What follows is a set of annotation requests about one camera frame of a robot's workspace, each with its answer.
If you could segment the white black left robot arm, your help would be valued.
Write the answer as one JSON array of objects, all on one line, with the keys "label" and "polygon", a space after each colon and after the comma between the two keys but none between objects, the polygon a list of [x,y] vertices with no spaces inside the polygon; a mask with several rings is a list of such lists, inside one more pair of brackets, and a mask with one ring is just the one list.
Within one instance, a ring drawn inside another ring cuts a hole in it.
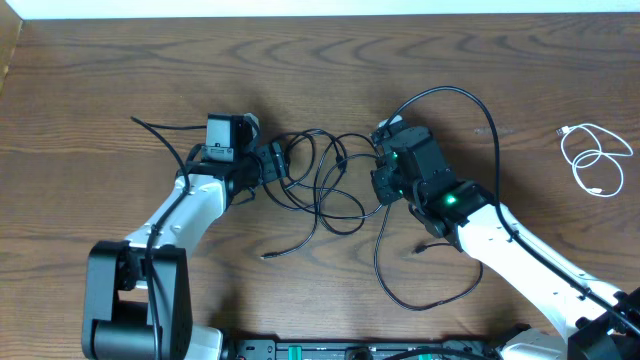
[{"label": "white black left robot arm", "polygon": [[286,176],[281,147],[261,144],[258,118],[211,113],[206,137],[171,193],[122,241],[88,255],[81,347],[88,359],[224,359],[223,333],[193,321],[188,260],[208,228],[249,193]]}]

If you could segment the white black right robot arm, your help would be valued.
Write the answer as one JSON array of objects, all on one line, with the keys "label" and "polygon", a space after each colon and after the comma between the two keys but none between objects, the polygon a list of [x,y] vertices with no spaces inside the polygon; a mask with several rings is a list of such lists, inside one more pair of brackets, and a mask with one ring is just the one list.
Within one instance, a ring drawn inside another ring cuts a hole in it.
[{"label": "white black right robot arm", "polygon": [[406,199],[429,234],[493,269],[557,331],[518,330],[497,346],[500,358],[638,358],[638,292],[627,294],[574,265],[489,191],[457,178],[429,129],[395,117],[380,122],[371,139],[381,149],[371,173],[378,199]]}]

